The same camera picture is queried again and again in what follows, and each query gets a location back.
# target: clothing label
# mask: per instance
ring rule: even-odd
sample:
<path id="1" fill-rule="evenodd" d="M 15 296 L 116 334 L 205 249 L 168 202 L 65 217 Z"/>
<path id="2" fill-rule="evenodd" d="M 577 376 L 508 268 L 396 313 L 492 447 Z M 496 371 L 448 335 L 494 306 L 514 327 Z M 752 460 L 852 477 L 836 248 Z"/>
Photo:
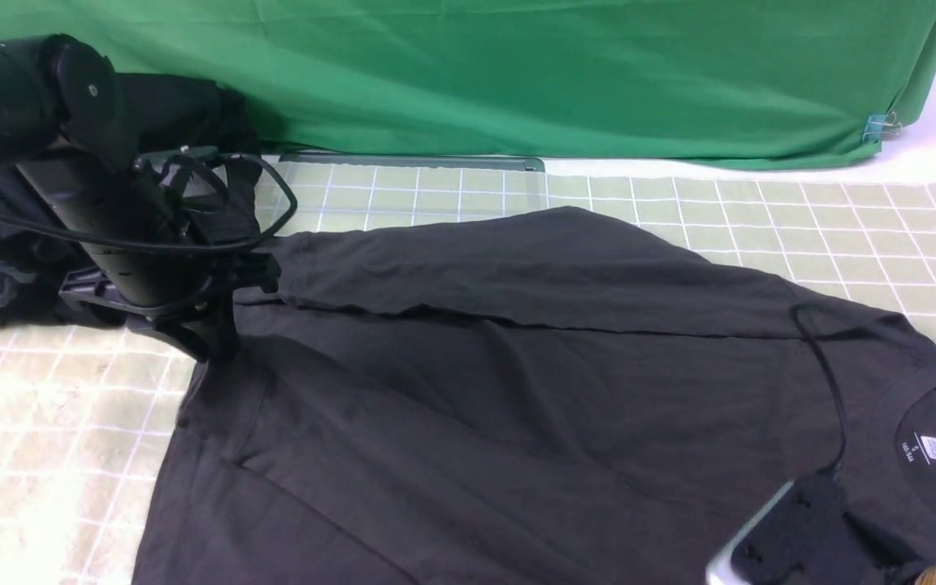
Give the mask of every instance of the clothing label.
<path id="1" fill-rule="evenodd" d="M 924 445 L 924 453 L 926 456 L 936 461 L 936 437 L 922 435 L 920 437 L 920 442 Z"/>
<path id="2" fill-rule="evenodd" d="M 926 451 L 920 445 L 920 436 L 913 433 L 915 441 L 902 441 L 902 453 L 905 454 L 905 460 L 909 463 L 926 462 L 930 465 L 930 457 L 926 456 Z"/>

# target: black bracket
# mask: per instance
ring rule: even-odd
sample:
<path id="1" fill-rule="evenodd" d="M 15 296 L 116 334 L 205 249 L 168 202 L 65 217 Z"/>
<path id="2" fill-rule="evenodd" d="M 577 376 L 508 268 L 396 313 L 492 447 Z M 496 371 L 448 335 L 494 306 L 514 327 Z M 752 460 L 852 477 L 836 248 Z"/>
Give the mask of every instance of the black bracket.
<path id="1" fill-rule="evenodd" d="M 278 290 L 280 265 L 274 256 L 257 252 L 210 260 L 204 284 L 189 297 L 159 307 L 137 307 L 125 300 L 100 269 L 74 271 L 64 278 L 60 297 L 73 308 L 96 305 L 128 315 L 133 333 L 181 349 L 198 362 L 229 362 L 238 348 L 233 322 L 233 292 L 258 286 Z"/>
<path id="2" fill-rule="evenodd" d="M 812 585 L 858 585 L 870 571 L 887 574 L 911 560 L 848 512 L 832 478 L 809 475 L 776 497 L 731 553 L 746 583 L 778 585 L 800 573 Z"/>

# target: black t-shirt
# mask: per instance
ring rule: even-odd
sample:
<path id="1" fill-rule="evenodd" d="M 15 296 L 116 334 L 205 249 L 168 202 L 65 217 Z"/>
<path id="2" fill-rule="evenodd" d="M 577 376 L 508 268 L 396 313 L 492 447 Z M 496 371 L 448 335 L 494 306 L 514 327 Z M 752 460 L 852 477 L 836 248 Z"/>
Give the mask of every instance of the black t-shirt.
<path id="1" fill-rule="evenodd" d="M 272 251 L 278 295 L 241 292 L 244 349 L 194 375 L 137 583 L 702 582 L 839 448 L 800 301 L 847 315 L 808 321 L 851 507 L 936 558 L 936 460 L 902 447 L 936 438 L 936 347 L 902 316 L 582 210 Z"/>

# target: binder clip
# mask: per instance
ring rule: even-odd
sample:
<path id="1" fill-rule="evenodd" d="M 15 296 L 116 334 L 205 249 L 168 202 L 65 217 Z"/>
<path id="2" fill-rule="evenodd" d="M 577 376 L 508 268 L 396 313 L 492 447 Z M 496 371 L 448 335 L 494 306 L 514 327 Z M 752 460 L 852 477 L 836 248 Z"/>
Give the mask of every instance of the binder clip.
<path id="1" fill-rule="evenodd" d="M 873 114 L 865 121 L 865 130 L 862 132 L 861 141 L 862 143 L 878 143 L 878 141 L 883 140 L 884 134 L 893 137 L 900 131 L 902 131 L 902 125 L 898 122 L 898 112 Z"/>

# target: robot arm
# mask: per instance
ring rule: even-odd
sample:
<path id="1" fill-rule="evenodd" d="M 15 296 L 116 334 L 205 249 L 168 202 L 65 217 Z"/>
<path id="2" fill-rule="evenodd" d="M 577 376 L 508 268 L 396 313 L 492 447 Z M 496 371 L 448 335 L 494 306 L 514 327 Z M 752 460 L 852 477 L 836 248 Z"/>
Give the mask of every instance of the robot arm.
<path id="1" fill-rule="evenodd" d="M 60 295 L 123 311 L 133 331 L 201 362 L 227 360 L 237 349 L 233 290 L 275 289 L 279 267 L 250 252 L 254 242 L 204 253 L 210 241 L 161 186 L 167 178 L 138 156 L 137 141 L 114 67 L 95 49 L 62 34 L 0 43 L 0 169 L 21 171 L 70 233 L 94 236 L 78 241 L 97 270 L 68 276 Z M 197 154 L 157 158 L 219 161 L 214 149 Z"/>

